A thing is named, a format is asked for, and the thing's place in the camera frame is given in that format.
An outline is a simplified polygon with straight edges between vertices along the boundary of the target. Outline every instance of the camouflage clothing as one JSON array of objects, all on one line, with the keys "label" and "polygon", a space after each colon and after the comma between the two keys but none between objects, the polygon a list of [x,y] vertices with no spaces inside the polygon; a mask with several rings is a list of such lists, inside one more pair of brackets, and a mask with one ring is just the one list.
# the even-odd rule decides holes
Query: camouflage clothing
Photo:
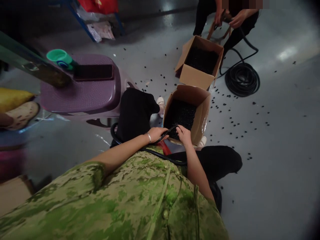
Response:
[{"label": "camouflage clothing", "polygon": [[3,216],[0,238],[228,239],[214,201],[171,162],[137,152],[104,175],[99,162],[70,169]]}]

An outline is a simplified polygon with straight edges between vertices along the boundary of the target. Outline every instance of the coiled black hose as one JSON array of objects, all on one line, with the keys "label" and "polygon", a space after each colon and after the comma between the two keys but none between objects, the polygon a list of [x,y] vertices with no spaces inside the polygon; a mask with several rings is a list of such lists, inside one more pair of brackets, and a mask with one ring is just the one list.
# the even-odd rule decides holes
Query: coiled black hose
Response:
[{"label": "coiled black hose", "polygon": [[249,95],[256,93],[259,90],[260,78],[259,78],[259,75],[256,72],[256,70],[254,70],[250,64],[245,63],[244,60],[257,54],[259,49],[257,49],[255,46],[253,46],[247,40],[242,28],[241,27],[239,27],[239,28],[240,28],[240,31],[243,35],[243,40],[248,44],[248,46],[250,48],[252,48],[256,52],[249,55],[246,58],[242,58],[242,56],[240,55],[240,53],[236,49],[234,49],[234,48],[228,49],[225,52],[225,55],[227,54],[227,52],[229,50],[233,50],[238,54],[238,56],[240,57],[241,60],[239,62],[237,62],[236,64],[234,64],[232,67],[230,67],[224,73],[221,73],[221,68],[222,68],[222,64],[223,64],[223,60],[222,60],[222,63],[220,66],[220,76],[219,77],[226,75],[225,76],[226,85],[227,85],[228,89],[230,90],[230,92],[232,92],[234,95],[236,95],[238,97],[247,97]]},{"label": "coiled black hose", "polygon": [[[116,136],[116,133],[114,131],[115,127],[118,125],[118,123],[115,123],[111,126],[111,129],[110,129],[110,132],[111,132],[111,136],[113,138],[113,140],[117,143],[117,144],[121,144],[122,141],[120,141],[120,139]],[[140,151],[145,151],[145,152],[148,152],[148,153],[151,153],[161,159],[164,159],[164,160],[168,160],[170,162],[172,162],[173,164],[177,165],[177,166],[186,166],[187,165],[187,162],[180,162],[180,161],[177,161],[177,160],[173,160],[171,158],[168,158],[167,156],[161,154],[161,153],[158,153],[156,151],[152,151],[151,149],[147,149],[146,147],[143,147],[140,149]]]}]

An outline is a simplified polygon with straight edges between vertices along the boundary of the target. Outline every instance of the hand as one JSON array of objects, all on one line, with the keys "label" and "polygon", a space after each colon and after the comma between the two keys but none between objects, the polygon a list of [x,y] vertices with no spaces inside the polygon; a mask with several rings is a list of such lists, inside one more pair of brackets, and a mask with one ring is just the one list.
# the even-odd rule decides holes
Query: hand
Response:
[{"label": "hand", "polygon": [[191,132],[181,125],[178,125],[176,129],[177,129],[176,132],[178,133],[180,141],[183,143],[184,147],[187,147],[187,146],[193,147],[191,142]]},{"label": "hand", "polygon": [[243,21],[247,18],[247,14],[244,10],[241,10],[234,18],[232,18],[232,21],[229,23],[229,25],[236,29],[240,27],[243,23]]},{"label": "hand", "polygon": [[219,27],[222,26],[221,15],[222,15],[223,11],[224,11],[224,9],[217,9],[216,15],[214,16],[214,24]]},{"label": "hand", "polygon": [[167,128],[151,128],[148,133],[150,134],[150,137],[151,137],[151,143],[154,143],[156,142],[159,138],[161,138],[161,135],[165,132],[165,131],[168,131]]}]

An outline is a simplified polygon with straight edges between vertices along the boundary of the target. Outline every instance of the black phone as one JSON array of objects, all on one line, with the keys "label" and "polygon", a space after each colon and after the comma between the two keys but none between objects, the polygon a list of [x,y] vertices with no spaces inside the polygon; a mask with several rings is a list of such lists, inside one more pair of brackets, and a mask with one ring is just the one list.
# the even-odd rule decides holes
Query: black phone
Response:
[{"label": "black phone", "polygon": [[75,81],[102,81],[113,80],[113,65],[76,65],[73,79]]}]

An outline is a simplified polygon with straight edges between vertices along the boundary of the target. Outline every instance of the bangle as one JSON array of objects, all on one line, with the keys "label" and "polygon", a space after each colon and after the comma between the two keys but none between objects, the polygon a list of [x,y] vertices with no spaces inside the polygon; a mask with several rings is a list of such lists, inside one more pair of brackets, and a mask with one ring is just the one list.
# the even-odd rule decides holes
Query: bangle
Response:
[{"label": "bangle", "polygon": [[150,142],[149,142],[149,144],[151,143],[151,136],[150,136],[150,134],[149,133],[145,133],[145,134],[147,134],[148,135],[148,137],[149,137],[149,139],[150,139]]}]

